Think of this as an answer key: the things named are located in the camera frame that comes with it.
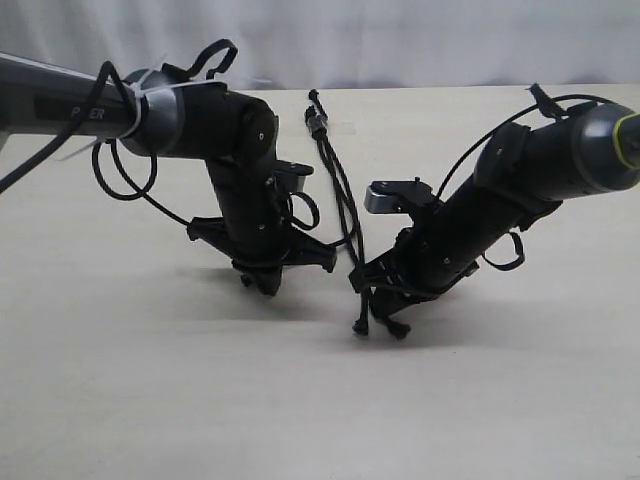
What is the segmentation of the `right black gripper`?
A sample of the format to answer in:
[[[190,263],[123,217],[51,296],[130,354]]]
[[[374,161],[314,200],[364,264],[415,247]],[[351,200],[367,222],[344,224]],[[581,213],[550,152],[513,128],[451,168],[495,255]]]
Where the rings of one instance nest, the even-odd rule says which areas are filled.
[[[393,316],[415,304],[439,299],[479,268],[480,223],[435,219],[403,229],[393,247],[349,274],[358,293],[371,291],[374,320],[403,326]]]

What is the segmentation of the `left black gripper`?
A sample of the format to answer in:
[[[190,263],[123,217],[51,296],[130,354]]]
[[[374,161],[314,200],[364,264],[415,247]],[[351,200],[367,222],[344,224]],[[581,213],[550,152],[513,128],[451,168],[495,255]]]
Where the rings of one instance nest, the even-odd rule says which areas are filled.
[[[245,287],[256,284],[266,296],[275,296],[288,266],[317,265],[331,273],[336,248],[308,234],[319,223],[319,210],[309,204],[313,223],[293,215],[293,201],[248,210],[229,208],[221,217],[195,217],[187,226],[190,240],[202,240],[231,260]]]

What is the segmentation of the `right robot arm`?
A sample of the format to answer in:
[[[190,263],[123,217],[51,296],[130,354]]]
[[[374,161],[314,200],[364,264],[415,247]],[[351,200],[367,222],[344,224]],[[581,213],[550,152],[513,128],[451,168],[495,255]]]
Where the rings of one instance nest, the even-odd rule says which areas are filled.
[[[365,336],[374,317],[397,338],[406,324],[394,314],[438,299],[473,275],[478,262],[503,236],[515,259],[497,265],[511,271],[525,261],[521,233],[566,200],[629,190],[639,183],[639,115],[615,102],[573,96],[537,104],[550,124],[533,129],[509,118],[477,143],[471,175],[446,200],[419,179],[374,181],[365,208],[372,214],[406,214],[393,247],[357,263],[349,280],[361,296],[353,330]]]

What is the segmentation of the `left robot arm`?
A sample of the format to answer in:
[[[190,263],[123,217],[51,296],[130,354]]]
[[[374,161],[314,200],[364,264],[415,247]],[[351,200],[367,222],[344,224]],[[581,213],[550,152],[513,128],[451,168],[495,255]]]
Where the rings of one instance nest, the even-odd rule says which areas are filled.
[[[276,152],[279,119],[262,99],[219,80],[235,47],[212,46],[223,61],[205,79],[209,53],[188,69],[165,64],[120,77],[111,63],[91,76],[13,54],[1,57],[1,133],[47,135],[50,142],[7,174],[9,188],[50,158],[70,137],[92,136],[152,161],[195,159],[207,169],[220,215],[186,225],[191,240],[225,254],[243,284],[272,296],[288,266],[332,271],[333,245],[312,237],[293,215],[312,168]]]

